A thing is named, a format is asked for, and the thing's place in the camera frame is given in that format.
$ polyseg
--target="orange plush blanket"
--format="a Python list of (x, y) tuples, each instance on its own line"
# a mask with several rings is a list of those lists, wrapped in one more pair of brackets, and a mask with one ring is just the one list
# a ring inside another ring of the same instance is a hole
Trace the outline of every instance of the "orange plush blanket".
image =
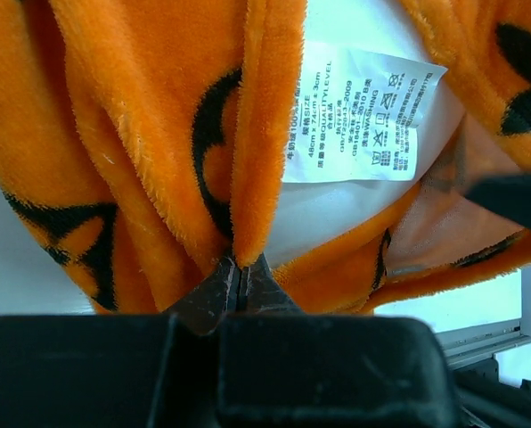
[[(100, 312), (166, 309), (230, 245), (250, 264), (281, 190), (305, 0), (163, 3), (0, 0), (0, 187)], [(531, 6), (401, 3), (492, 143), (454, 135), (398, 201), (275, 269), (310, 312), (531, 261), (530, 231), (454, 185), (531, 170)]]

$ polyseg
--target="black printed shape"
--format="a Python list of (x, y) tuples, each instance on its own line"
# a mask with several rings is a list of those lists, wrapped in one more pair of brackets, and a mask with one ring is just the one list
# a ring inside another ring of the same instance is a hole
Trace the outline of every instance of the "black printed shape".
[(508, 236), (499, 243), (492, 245), (491, 247), (487, 247), (482, 251), (470, 254), (469, 256), (464, 257), (463, 259), (459, 259), (458, 261), (453, 263), (452, 266), (454, 266), (455, 268), (469, 268), (470, 266), (477, 265), (478, 263), (488, 261), (493, 257), (498, 256), (499, 254), (502, 254), (503, 252), (507, 251), (507, 249), (510, 248), (517, 241), (517, 239), (518, 234)]
[(204, 180), (204, 157), (214, 145), (224, 145), (222, 115), (230, 93), (240, 85), (241, 69), (237, 69), (212, 85), (202, 96), (192, 122), (192, 160), (204, 205), (218, 230), (233, 238), (230, 204), (217, 200)]
[(501, 132), (504, 136), (531, 133), (531, 89), (511, 100), (503, 116)]
[(531, 32), (512, 24), (499, 24), (497, 44), (511, 67), (531, 83)]
[[(97, 285), (97, 294), (93, 296), (93, 299), (107, 310), (117, 310), (113, 275), (113, 245), (117, 205), (114, 203), (96, 203), (50, 208), (20, 202), (11, 194), (6, 194), (5, 197), (21, 218), (46, 231), (50, 242), (45, 247), (47, 253), (63, 266), (73, 262), (87, 268)], [(92, 218), (100, 218), (103, 227), (87, 251), (73, 259), (73, 255), (58, 248), (61, 239), (67, 237)]]
[(376, 259), (376, 270), (374, 273), (374, 280), (372, 281), (373, 291), (379, 288), (382, 277), (387, 274), (387, 267), (384, 264), (384, 250), (390, 246), (391, 242), (392, 236), (390, 235), (390, 231), (387, 229), (382, 236), (382, 241), (380, 241), (379, 255)]

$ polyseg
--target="care label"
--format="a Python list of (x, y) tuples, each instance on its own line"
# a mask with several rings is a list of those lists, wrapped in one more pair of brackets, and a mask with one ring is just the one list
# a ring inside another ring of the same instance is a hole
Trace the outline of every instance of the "care label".
[(414, 178), (417, 127), (446, 68), (306, 42), (284, 183)]

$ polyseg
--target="white panel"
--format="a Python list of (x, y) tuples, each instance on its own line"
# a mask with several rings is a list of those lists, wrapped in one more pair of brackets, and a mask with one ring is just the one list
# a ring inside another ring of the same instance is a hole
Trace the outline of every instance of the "white panel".
[(521, 273), (434, 296), (389, 303), (376, 308), (375, 314), (419, 318), (436, 333), (518, 319), (521, 318)]
[(518, 388), (523, 379), (531, 381), (531, 343), (494, 355), (499, 363), (499, 382)]

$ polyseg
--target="fuzzy texture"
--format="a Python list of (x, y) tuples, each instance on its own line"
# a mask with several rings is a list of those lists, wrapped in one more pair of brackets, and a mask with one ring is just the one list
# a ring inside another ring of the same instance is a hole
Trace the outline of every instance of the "fuzzy texture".
[[(493, 142), (465, 141), (460, 128), (402, 198), (276, 269), (309, 312), (368, 313), (531, 261), (531, 232), (471, 206), (456, 186), (531, 170), (531, 7), (402, 3)], [(0, 0), (0, 187), (98, 312), (164, 310), (229, 245), (242, 267), (264, 249), (305, 9)]]

